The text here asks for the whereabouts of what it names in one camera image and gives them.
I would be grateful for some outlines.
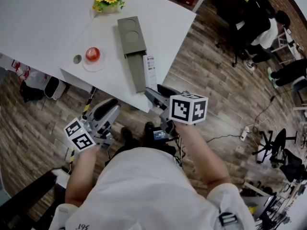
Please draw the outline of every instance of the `wooden floor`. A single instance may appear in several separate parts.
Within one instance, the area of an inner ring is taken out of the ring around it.
[[[258,128],[271,129],[274,135],[277,134],[276,130],[286,128],[288,136],[298,130],[300,137],[301,114],[292,111],[296,96],[292,91],[282,93],[290,86],[276,91],[267,79],[267,67],[277,69],[276,62],[270,60],[258,64],[253,73],[245,69],[241,61],[233,68],[231,49],[217,49],[214,44],[216,38],[227,40],[228,37],[227,24],[216,15],[210,0],[206,0],[198,10],[164,84],[209,98],[207,118],[197,125],[205,140],[229,134],[240,135],[246,125],[254,123],[255,117],[267,107],[273,95],[276,98],[259,117],[260,121],[266,120]],[[65,162],[68,142],[63,128],[81,114],[88,97],[85,91],[71,86],[57,101],[44,98],[38,102],[23,103],[17,76],[7,73],[0,91],[0,165],[5,189],[11,196],[48,170],[68,166]],[[106,98],[110,96],[98,91],[91,107]],[[117,141],[112,153],[123,145],[119,135],[123,126],[130,128],[139,138],[147,121],[159,124],[156,111],[147,114],[123,102],[121,105],[121,113],[113,126]],[[285,177],[269,163],[256,164],[251,153],[256,150],[255,142],[260,140],[260,136],[255,132],[253,138],[250,135],[245,142],[236,137],[220,138],[209,145],[225,161],[232,181],[238,187],[244,180],[260,180],[279,190],[284,185]],[[299,145],[300,138],[296,145],[292,141],[287,142],[287,147],[305,161],[305,151]],[[96,177],[103,170],[105,161],[106,154],[99,152]],[[205,195],[206,187],[188,158],[184,159],[183,168],[195,189]],[[38,219],[50,202],[48,194],[34,207],[31,216]]]

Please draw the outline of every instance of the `remote control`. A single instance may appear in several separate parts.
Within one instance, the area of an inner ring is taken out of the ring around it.
[[[154,57],[145,55],[143,56],[143,62],[146,87],[158,91],[157,79],[155,75]]]

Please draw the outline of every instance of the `red brick wall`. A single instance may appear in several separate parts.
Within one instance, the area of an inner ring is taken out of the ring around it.
[[[227,0],[230,4],[242,5],[244,0]],[[285,11],[290,20],[290,30],[292,31],[291,37],[295,40],[295,43],[300,44],[304,47],[304,51],[307,52],[307,21],[302,19],[300,16],[300,10],[293,4],[292,0],[269,0],[276,11]],[[289,59],[287,55],[288,51],[280,52],[279,56],[282,59]]]

